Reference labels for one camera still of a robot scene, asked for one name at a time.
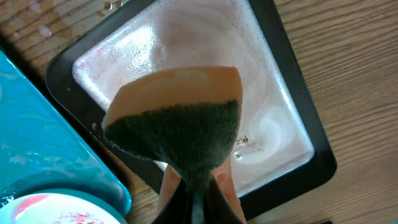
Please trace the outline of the light blue plate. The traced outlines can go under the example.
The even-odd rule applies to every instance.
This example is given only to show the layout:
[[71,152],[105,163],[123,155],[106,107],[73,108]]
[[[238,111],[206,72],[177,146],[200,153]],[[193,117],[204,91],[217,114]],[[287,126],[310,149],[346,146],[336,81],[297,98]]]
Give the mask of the light blue plate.
[[49,189],[19,197],[1,208],[1,224],[126,224],[98,197],[77,190]]

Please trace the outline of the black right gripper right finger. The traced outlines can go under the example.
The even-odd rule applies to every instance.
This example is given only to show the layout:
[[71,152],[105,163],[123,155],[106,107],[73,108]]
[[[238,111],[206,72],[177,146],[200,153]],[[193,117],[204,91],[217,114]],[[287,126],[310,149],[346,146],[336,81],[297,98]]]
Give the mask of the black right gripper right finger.
[[225,199],[214,177],[206,190],[205,220],[206,224],[243,224]]

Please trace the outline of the pink green scrub sponge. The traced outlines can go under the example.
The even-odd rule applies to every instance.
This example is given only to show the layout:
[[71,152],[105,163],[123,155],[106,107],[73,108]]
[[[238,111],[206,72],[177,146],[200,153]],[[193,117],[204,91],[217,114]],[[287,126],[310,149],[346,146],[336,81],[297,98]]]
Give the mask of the pink green scrub sponge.
[[174,168],[190,193],[190,223],[206,223],[205,195],[238,135],[237,68],[180,67],[122,86],[102,122],[105,140],[133,157]]

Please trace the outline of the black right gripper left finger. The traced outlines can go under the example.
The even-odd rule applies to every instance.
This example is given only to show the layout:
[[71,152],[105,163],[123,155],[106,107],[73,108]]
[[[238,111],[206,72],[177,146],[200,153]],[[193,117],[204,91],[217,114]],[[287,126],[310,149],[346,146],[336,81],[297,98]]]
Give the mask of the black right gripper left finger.
[[183,179],[152,224],[190,224],[190,193]]

